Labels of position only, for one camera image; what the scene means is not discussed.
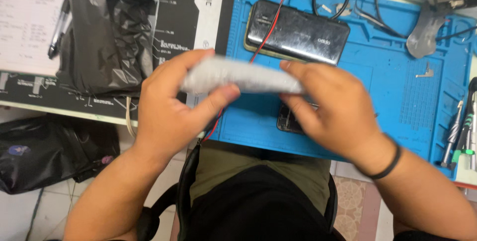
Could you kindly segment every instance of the finger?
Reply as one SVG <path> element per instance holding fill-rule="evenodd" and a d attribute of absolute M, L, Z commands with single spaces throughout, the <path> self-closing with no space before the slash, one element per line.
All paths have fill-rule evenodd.
<path fill-rule="evenodd" d="M 327 79 L 331 82 L 335 82 L 336 80 L 340 80 L 344 77 L 344 73 L 347 73 L 343 69 L 340 69 L 338 67 L 333 67 L 328 64 L 324 63 L 301 63 L 301 62 L 287 62 L 287 61 L 282 61 L 280 63 L 280 67 L 286 72 L 289 72 L 290 74 L 294 75 L 295 70 L 300 70 L 300 68 L 303 68 L 305 70 L 314 70 L 316 73 L 319 73 L 321 76 L 321 79 Z"/>
<path fill-rule="evenodd" d="M 192 123 L 198 130 L 202 130 L 218 112 L 240 96 L 240 90 L 236 85 L 228 85 L 217 88 L 207 98 L 191 110 Z"/>
<path fill-rule="evenodd" d="M 149 83 L 162 95 L 175 97 L 182 80 L 186 77 L 188 69 L 193 67 L 203 58 L 215 54 L 213 49 L 201 49 L 184 52 L 172 60 L 165 62 Z"/>
<path fill-rule="evenodd" d="M 321 121 L 312 106 L 302 96 L 280 94 L 280 99 L 290 108 L 306 133 L 321 133 Z"/>
<path fill-rule="evenodd" d="M 326 79 L 320 73 L 320 68 L 296 61 L 281 61 L 280 67 L 300 81 L 316 104 L 326 104 L 336 91 L 334 82 Z"/>

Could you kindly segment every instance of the oppo logo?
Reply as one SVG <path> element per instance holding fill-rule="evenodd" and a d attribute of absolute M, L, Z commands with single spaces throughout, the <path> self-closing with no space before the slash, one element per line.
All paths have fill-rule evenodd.
<path fill-rule="evenodd" d="M 318 40 L 317 40 L 317 41 L 318 41 L 318 43 L 324 43 L 324 44 L 326 44 L 326 45 L 330 45 L 330 44 L 331 44 L 331 42 L 330 42 L 330 41 L 328 41 L 328 40 L 325 40 L 325 39 L 322 39 L 322 38 L 318 38 Z"/>

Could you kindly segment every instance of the fingernail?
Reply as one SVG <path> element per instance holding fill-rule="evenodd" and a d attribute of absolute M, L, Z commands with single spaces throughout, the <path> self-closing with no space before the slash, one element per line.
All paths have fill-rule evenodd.
<path fill-rule="evenodd" d="M 280 67 L 282 69 L 288 69 L 288 67 L 290 67 L 290 61 L 288 60 L 280 61 Z"/>
<path fill-rule="evenodd" d="M 240 89 L 237 85 L 224 86 L 222 92 L 227 100 L 234 100 L 240 96 Z"/>
<path fill-rule="evenodd" d="M 205 57 L 212 57 L 215 55 L 215 50 L 213 48 L 206 49 Z"/>

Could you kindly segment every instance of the hand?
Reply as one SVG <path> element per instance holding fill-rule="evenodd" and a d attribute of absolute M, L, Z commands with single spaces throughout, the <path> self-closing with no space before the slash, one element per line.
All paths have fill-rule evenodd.
<path fill-rule="evenodd" d="M 148 160 L 166 159 L 168 162 L 220 109 L 240 96 L 238 87 L 229 85 L 217 88 L 194 109 L 176 99 L 188 69 L 214 54 L 212 49 L 184 52 L 164 62 L 143 81 L 134 152 Z"/>
<path fill-rule="evenodd" d="M 280 67 L 300 80 L 319 105 L 314 110 L 302 96 L 280 96 L 304 132 L 318 144 L 353 160 L 370 146 L 389 143 L 375 120 L 369 94 L 352 74 L 318 63 L 282 61 Z"/>

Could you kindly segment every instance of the person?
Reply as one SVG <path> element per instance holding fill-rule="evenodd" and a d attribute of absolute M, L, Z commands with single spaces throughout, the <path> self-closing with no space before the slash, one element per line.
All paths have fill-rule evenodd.
<path fill-rule="evenodd" d="M 158 176 L 219 110 L 240 96 L 231 84 L 217 88 L 193 109 L 176 99 L 188 69 L 213 54 L 185 52 L 143 82 L 134 145 L 81 195 L 63 240 L 136 240 L 136 221 Z M 477 216 L 470 203 L 435 167 L 381 132 L 371 98 L 357 78 L 324 64 L 283 61 L 280 67 L 300 80 L 319 104 L 314 110 L 300 95 L 280 96 L 318 144 L 370 177 L 388 170 L 399 151 L 391 171 L 374 180 L 394 216 L 395 240 L 477 240 Z M 271 155 L 280 153 L 263 150 L 268 158 L 221 147 L 206 150 L 200 152 L 197 180 L 190 189 L 187 240 L 338 240 L 323 225 L 329 191 L 320 180 L 329 177 L 329 162 L 305 157 L 294 164 L 296 158 L 274 160 Z M 224 161 L 230 158 L 243 162 Z M 230 164 L 241 169 L 230 171 Z M 301 174 L 307 177 L 300 180 Z"/>

